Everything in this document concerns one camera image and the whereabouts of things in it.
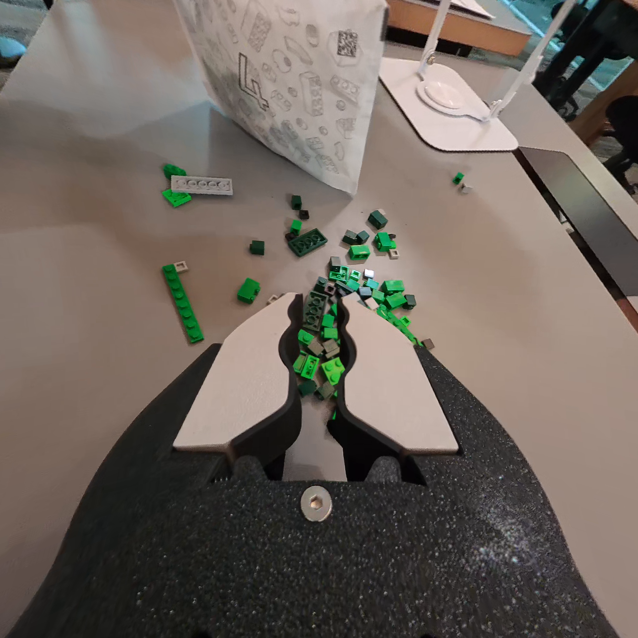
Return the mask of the long narrow green plate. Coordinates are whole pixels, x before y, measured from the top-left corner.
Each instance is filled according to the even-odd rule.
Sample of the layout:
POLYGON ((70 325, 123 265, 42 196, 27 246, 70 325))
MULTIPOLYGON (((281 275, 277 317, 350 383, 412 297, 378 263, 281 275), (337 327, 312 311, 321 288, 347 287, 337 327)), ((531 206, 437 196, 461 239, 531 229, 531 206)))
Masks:
POLYGON ((173 264, 165 265, 162 267, 162 272, 188 341, 191 344, 203 341, 202 329, 196 319, 176 267, 173 264))

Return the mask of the light grey holed plate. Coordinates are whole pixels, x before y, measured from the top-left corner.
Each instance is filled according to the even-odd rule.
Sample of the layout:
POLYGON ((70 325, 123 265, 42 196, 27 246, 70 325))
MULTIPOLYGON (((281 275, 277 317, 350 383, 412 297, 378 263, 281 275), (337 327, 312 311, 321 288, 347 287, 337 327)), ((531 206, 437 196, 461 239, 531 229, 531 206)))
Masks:
POLYGON ((172 175, 170 183, 174 193, 188 195, 233 196, 234 188, 231 179, 217 177, 193 177, 172 175))

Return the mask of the pile of green toy bricks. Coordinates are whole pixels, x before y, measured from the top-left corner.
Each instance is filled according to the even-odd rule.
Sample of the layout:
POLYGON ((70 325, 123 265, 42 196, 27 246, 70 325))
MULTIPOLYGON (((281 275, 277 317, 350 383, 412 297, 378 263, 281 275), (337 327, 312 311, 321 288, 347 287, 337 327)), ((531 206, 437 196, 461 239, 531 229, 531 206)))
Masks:
MULTIPOLYGON (((174 164, 164 164, 162 170, 169 182, 174 174, 187 175, 185 170, 174 164)), ((192 199, 192 195, 172 192, 170 186, 161 194, 174 208, 192 199)), ((309 212, 302 207, 300 195, 291 195, 290 205, 297 217, 291 222, 290 230, 284 235, 284 240, 296 257, 305 257, 324 246, 327 243, 327 237, 317 228, 302 233, 302 223, 309 219, 309 212)), ((399 251, 396 247, 395 235, 384 230, 387 225, 385 214, 379 209, 373 210, 369 215, 368 223, 378 231, 372 240, 374 248, 391 259, 398 259, 399 251)), ((359 233, 350 230, 345 232, 342 242, 349 247, 347 257, 351 262, 364 262, 371 255, 369 239, 370 235, 365 230, 359 233)), ((339 359, 341 339, 337 326, 337 299, 355 293, 358 295, 358 303, 395 326, 412 345, 432 347, 426 345, 431 344, 431 341, 419 340, 411 331, 409 316, 395 314, 397 309, 410 311, 417 304, 415 296, 405 292, 402 280, 387 279, 379 282, 374 278, 373 270, 365 268, 361 271, 348 267, 339 257, 331 257, 327 268, 328 276, 319 276, 308 293, 302 311, 302 328, 298 332, 300 352, 293 365, 293 370, 300 380, 298 385, 300 396, 314 394, 321 400, 337 397, 337 384, 345 370, 339 359), (319 369, 325 377, 325 381, 320 385, 315 379, 319 369)), ((251 304, 257 299, 260 290, 260 283, 248 277, 242 283, 237 299, 245 304, 251 304)))

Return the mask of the white book stand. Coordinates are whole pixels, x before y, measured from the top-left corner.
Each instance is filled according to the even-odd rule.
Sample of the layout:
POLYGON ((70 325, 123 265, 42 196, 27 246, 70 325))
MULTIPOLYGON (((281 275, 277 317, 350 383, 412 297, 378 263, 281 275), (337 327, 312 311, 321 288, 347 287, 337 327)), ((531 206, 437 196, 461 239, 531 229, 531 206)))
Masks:
POLYGON ((524 84, 535 79, 547 45, 575 1, 564 1, 504 96, 487 105, 457 71, 435 61, 435 47, 450 1, 440 3, 419 62, 384 57, 379 79, 419 137, 446 153, 512 152, 519 144, 499 120, 524 84))

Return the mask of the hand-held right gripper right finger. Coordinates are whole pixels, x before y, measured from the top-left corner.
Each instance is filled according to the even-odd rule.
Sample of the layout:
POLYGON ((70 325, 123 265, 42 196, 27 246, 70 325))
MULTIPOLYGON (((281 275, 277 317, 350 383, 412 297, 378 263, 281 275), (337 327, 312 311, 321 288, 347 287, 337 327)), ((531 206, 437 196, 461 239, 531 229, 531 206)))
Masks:
POLYGON ((458 440, 419 359, 422 348, 356 293, 338 301, 338 327, 345 371, 329 431, 347 480, 365 480, 381 457, 394 458, 410 476, 409 458, 457 455, 458 440))

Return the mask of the grey desk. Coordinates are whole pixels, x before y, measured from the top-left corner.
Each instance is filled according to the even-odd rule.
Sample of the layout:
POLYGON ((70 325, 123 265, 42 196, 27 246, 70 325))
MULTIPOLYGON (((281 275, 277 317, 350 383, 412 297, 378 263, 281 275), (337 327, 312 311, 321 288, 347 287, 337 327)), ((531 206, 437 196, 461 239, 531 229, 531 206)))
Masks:
POLYGON ((515 439, 589 590, 637 636, 637 333, 514 156, 437 153, 380 87, 350 199, 215 111, 171 1, 56 4, 1 136, 1 636, 138 414, 269 295, 307 291, 376 208, 401 256, 373 268, 415 294, 416 333, 515 439), (164 164, 234 194, 174 208, 164 164), (302 233, 327 237, 305 257, 284 240, 293 194, 302 233), (180 260, 195 344, 161 271, 180 260))

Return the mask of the black office chair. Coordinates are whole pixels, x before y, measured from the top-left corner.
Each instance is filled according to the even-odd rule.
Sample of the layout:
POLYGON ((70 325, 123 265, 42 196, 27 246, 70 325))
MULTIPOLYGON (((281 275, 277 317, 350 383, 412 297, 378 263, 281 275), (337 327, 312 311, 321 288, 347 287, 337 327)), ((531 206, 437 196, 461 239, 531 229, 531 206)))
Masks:
POLYGON ((604 137, 613 137, 621 150, 603 162, 603 166, 630 194, 637 194, 637 184, 631 185, 626 171, 637 164, 637 96, 629 95, 614 100, 605 110, 610 131, 604 137))

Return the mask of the white printed paper bag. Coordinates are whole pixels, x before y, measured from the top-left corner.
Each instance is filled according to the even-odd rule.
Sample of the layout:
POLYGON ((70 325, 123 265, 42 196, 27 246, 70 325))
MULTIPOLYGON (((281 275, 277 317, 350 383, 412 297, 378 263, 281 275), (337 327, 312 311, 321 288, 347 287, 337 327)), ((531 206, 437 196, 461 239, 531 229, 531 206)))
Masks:
POLYGON ((385 50, 386 1, 174 1, 216 108, 355 195, 385 50))

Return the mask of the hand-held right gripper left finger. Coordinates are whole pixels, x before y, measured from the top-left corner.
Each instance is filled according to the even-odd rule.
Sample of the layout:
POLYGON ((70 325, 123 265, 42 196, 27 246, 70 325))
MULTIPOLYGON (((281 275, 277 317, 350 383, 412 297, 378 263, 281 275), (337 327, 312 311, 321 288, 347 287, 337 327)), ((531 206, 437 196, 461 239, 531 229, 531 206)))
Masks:
POLYGON ((284 293, 228 335, 173 450, 223 454, 230 465, 252 456, 270 480, 283 478, 286 451, 302 425, 293 364, 303 306, 301 293, 284 293))

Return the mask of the wooden background table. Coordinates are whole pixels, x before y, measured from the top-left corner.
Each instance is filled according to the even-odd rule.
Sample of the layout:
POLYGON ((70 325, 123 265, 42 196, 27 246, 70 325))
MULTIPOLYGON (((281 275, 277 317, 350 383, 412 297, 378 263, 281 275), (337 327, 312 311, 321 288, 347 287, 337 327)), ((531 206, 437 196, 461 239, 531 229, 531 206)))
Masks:
MULTIPOLYGON (((527 25, 503 1, 479 1, 491 19, 450 7, 438 50, 467 57, 471 49, 518 56, 531 38, 527 25)), ((429 1, 389 1, 387 40, 423 49, 438 5, 429 1)))

